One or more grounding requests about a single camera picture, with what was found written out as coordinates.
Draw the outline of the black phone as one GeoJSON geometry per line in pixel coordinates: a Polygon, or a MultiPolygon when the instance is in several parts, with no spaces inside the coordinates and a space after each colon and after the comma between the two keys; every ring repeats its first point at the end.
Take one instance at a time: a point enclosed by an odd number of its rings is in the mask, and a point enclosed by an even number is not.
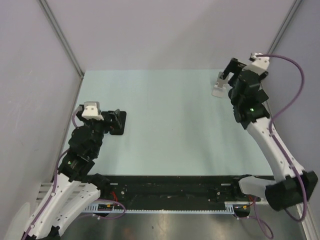
{"type": "Polygon", "coordinates": [[[125,131],[127,112],[119,109],[115,111],[108,111],[111,118],[109,124],[109,133],[113,136],[122,136],[125,131]]]}

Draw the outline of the white phone stand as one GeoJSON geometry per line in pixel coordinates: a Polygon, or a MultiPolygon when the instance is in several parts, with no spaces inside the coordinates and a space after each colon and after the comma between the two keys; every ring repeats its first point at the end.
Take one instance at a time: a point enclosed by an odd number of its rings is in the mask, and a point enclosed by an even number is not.
{"type": "Polygon", "coordinates": [[[228,82],[229,76],[227,75],[227,77],[223,78],[223,72],[220,71],[212,89],[212,96],[225,98],[228,95],[227,91],[230,89],[228,82]]]}

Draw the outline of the black phone stand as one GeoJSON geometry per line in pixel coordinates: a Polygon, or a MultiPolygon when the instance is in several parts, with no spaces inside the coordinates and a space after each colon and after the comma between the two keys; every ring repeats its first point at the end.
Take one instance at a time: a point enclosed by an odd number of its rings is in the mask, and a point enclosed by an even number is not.
{"type": "Polygon", "coordinates": [[[265,101],[267,101],[269,99],[268,95],[266,94],[266,92],[263,90],[263,89],[260,89],[258,92],[257,92],[257,101],[262,104],[264,103],[265,101]]]}

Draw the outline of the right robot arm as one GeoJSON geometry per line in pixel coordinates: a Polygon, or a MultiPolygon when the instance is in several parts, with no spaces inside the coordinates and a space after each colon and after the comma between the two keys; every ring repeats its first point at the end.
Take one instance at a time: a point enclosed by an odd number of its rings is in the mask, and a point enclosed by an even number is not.
{"type": "Polygon", "coordinates": [[[281,140],[268,110],[268,100],[261,89],[261,81],[268,76],[270,58],[263,54],[250,57],[250,64],[232,58],[220,74],[231,87],[228,97],[235,121],[255,140],[265,156],[274,180],[244,176],[230,188],[231,196],[242,201],[248,195],[265,199],[275,211],[287,210],[297,204],[306,204],[318,183],[314,171],[307,171],[293,157],[281,140]]]}

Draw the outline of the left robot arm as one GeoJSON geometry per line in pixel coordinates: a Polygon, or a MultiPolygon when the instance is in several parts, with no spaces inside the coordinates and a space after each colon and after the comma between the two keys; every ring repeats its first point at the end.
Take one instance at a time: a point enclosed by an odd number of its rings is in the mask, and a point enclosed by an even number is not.
{"type": "Polygon", "coordinates": [[[110,181],[88,173],[104,136],[123,135],[126,118],[120,109],[101,111],[98,102],[85,102],[74,110],[69,147],[58,158],[52,185],[27,221],[22,239],[59,240],[89,204],[110,196],[110,181]]]}

